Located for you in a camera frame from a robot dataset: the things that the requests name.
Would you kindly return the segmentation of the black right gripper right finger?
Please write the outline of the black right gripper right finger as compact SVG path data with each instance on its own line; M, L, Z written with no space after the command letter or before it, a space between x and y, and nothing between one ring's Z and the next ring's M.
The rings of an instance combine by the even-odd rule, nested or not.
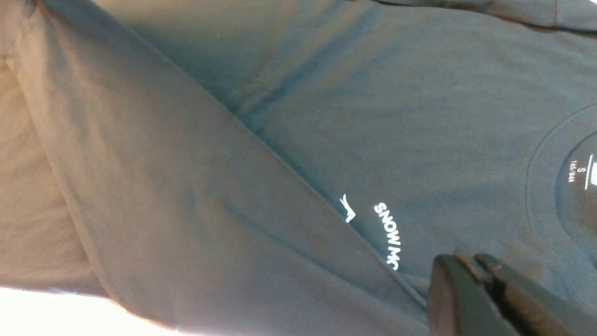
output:
M559 298L505 262L475 255L485 287L501 315L520 336L594 336L596 317Z

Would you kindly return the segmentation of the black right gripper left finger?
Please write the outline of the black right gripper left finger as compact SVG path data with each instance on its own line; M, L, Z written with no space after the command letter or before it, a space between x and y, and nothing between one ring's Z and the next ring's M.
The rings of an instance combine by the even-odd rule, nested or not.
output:
M432 336L516 336L482 280L454 255L433 260L427 300Z

